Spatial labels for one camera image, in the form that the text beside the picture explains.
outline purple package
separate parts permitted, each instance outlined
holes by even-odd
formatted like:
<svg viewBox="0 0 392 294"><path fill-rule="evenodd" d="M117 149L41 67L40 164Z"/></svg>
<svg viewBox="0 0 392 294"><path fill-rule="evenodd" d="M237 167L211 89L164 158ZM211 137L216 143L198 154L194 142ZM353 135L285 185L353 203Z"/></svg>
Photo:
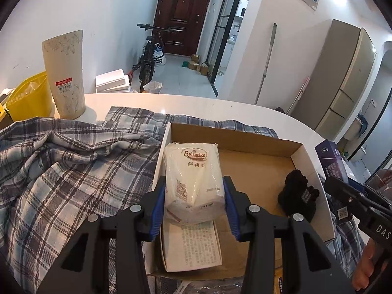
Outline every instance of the purple package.
<svg viewBox="0 0 392 294"><path fill-rule="evenodd" d="M331 140L324 140L315 147L326 178L335 177L348 183L346 168L336 144Z"/></svg>

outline open box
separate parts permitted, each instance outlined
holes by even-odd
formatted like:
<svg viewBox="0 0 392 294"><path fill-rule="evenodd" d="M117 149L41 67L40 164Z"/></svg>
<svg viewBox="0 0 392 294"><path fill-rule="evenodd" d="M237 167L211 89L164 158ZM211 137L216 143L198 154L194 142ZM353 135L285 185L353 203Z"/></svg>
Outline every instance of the open box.
<svg viewBox="0 0 392 294"><path fill-rule="evenodd" d="M163 161L165 146L178 143L217 143L222 175L229 175L238 191L245 192L253 204L271 214L284 216L278 204L278 194L285 186L286 176L294 169L301 170L308 185L320 191L312 227L323 241L335 237L327 198L317 171L305 147L293 141L228 129L209 128L188 124L168 124L159 152L153 187L165 175ZM231 234L226 216L215 220L221 246L223 264L201 270L169 273L165 271L159 238L144 243L147 274L185 281L217 280L244 275L248 242L239 243ZM275 240L275 266L282 266L280 240Z"/></svg>

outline refrigerator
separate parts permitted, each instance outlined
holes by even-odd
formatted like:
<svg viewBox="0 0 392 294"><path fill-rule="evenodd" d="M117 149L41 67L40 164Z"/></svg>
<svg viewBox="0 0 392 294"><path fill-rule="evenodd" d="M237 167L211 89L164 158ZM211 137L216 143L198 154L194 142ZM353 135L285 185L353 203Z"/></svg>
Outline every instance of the refrigerator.
<svg viewBox="0 0 392 294"><path fill-rule="evenodd" d="M359 101L375 58L376 49L364 28L334 19L291 116L333 140Z"/></svg>

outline sliding glass door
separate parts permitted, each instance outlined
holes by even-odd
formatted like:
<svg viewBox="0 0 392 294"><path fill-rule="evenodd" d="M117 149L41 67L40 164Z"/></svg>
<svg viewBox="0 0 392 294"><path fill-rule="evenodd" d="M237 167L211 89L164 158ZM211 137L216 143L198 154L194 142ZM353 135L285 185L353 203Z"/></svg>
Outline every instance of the sliding glass door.
<svg viewBox="0 0 392 294"><path fill-rule="evenodd" d="M208 79L213 85L240 0L223 0L207 56Z"/></svg>

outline beige vase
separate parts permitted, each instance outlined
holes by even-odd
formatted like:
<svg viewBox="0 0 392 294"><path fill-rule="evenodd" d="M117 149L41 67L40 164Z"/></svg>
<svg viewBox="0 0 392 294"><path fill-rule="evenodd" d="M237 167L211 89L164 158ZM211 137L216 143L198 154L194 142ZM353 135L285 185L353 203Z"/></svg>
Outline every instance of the beige vase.
<svg viewBox="0 0 392 294"><path fill-rule="evenodd" d="M50 91L61 118L73 120L86 110L82 78L83 30L42 42Z"/></svg>

